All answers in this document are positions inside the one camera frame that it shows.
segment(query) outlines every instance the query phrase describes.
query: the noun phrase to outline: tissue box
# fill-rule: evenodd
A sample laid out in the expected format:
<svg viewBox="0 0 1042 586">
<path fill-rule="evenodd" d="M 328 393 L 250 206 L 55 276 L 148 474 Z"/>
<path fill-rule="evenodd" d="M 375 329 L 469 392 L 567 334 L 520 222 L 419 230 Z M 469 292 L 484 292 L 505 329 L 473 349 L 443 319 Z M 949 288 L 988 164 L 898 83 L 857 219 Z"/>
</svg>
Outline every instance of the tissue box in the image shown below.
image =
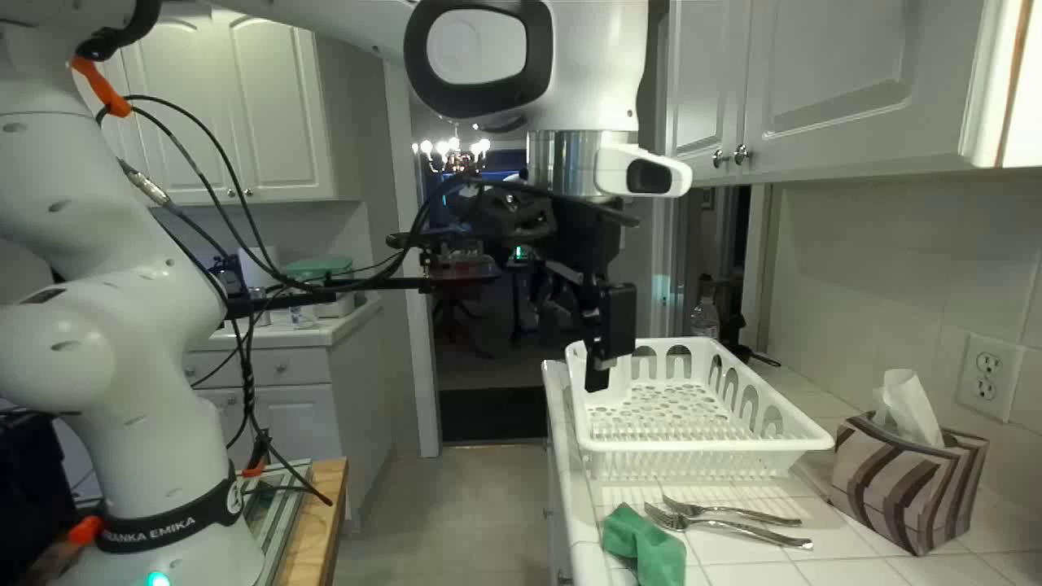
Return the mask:
<svg viewBox="0 0 1042 586">
<path fill-rule="evenodd" d="M 836 430 L 833 507 L 922 557 L 972 530 L 988 439 L 944 430 L 944 451 L 849 417 Z"/>
</svg>

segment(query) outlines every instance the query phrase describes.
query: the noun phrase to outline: wall outlet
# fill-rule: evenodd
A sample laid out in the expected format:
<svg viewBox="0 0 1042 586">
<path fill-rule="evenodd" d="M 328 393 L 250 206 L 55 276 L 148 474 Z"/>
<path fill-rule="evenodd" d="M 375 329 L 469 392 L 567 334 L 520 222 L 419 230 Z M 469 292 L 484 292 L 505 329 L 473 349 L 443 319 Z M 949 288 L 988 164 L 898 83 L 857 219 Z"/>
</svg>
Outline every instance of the wall outlet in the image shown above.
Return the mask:
<svg viewBox="0 0 1042 586">
<path fill-rule="evenodd" d="M 1023 345 L 972 334 L 957 400 L 997 419 L 1013 417 Z"/>
</svg>

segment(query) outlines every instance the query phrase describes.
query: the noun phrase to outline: dish rack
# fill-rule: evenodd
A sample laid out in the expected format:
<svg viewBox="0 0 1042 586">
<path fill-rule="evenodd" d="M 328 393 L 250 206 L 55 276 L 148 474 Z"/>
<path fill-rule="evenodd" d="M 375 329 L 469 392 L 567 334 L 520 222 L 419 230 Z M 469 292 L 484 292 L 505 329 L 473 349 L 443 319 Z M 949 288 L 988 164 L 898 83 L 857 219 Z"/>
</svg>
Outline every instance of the dish rack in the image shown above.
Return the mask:
<svg viewBox="0 0 1042 586">
<path fill-rule="evenodd" d="M 585 345 L 567 345 L 585 474 L 687 483 L 785 474 L 833 439 L 712 338 L 640 338 L 591 393 Z"/>
</svg>

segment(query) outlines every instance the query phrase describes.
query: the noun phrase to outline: tissue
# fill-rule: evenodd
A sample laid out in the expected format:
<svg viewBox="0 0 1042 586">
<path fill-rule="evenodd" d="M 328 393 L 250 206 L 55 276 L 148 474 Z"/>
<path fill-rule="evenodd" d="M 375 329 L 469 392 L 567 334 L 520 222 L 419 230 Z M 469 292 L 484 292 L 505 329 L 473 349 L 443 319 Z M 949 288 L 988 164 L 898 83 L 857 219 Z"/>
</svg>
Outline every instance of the tissue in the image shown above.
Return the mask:
<svg viewBox="0 0 1042 586">
<path fill-rule="evenodd" d="M 888 368 L 875 396 L 875 426 L 892 426 L 910 443 L 944 447 L 934 406 L 913 368 Z"/>
</svg>

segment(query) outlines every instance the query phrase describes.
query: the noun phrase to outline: silverware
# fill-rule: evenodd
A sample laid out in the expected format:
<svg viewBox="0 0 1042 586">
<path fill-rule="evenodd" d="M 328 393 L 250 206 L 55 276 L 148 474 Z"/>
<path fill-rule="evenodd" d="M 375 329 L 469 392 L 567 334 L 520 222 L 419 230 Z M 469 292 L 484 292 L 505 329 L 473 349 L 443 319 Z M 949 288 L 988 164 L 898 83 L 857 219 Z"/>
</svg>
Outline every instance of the silverware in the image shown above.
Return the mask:
<svg viewBox="0 0 1042 586">
<path fill-rule="evenodd" d="M 805 525 L 803 518 L 779 518 L 779 516 L 766 516 L 766 511 L 754 511 L 754 507 L 699 507 L 691 502 L 676 502 L 676 497 L 661 497 L 671 511 L 685 516 L 685 518 L 703 518 L 703 516 L 728 516 L 728 518 L 742 518 L 754 525 L 779 525 L 779 528 L 797 528 Z"/>
<path fill-rule="evenodd" d="M 685 516 L 676 516 L 676 511 L 665 511 L 665 507 L 655 507 L 655 505 L 646 505 L 646 516 L 655 525 L 671 528 L 671 530 L 712 528 L 712 530 L 723 530 L 723 533 L 736 533 L 736 538 L 761 540 L 761 544 L 775 544 L 775 548 L 816 548 L 810 538 L 793 538 L 793 533 L 779 533 L 779 530 L 766 530 L 766 528 L 742 525 L 742 521 L 728 521 L 728 518 L 685 518 Z"/>
</svg>

